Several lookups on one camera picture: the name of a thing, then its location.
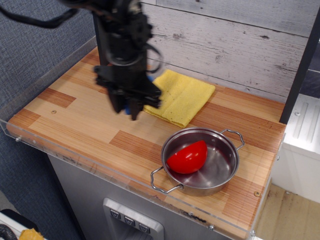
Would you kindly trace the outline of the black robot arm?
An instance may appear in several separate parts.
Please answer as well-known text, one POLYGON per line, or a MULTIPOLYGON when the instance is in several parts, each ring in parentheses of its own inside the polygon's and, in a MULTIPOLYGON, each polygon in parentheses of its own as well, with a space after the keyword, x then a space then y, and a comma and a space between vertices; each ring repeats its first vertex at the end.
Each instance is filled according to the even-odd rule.
POLYGON ((116 113, 136 120, 144 106, 159 108, 161 90, 150 75, 162 67, 161 53, 148 43, 152 25, 138 0, 63 0, 72 9, 92 12, 100 64, 96 83, 107 89, 116 113))

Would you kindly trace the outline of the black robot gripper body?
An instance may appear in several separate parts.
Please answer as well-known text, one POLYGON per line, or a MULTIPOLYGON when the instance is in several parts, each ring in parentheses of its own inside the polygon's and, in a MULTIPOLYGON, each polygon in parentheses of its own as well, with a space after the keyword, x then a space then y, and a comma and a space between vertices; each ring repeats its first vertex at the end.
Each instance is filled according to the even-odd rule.
POLYGON ((131 98, 144 100, 145 105, 159 108, 161 105, 161 90, 147 78, 147 60, 139 59, 135 62, 119 65, 97 65, 96 83, 106 89, 114 87, 125 92, 126 100, 131 98))

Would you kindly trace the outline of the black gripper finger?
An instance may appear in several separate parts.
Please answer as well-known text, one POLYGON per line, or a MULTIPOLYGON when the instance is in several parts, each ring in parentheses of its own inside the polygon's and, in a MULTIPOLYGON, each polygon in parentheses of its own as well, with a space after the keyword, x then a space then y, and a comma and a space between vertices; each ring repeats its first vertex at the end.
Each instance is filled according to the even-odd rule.
POLYGON ((125 92, 121 88, 108 87, 108 96, 114 111, 118 114, 127 110, 127 99, 125 92))
POLYGON ((130 98, 128 103, 128 108, 130 111, 131 119, 133 121, 137 120, 138 114, 143 111, 145 101, 138 98, 130 98))

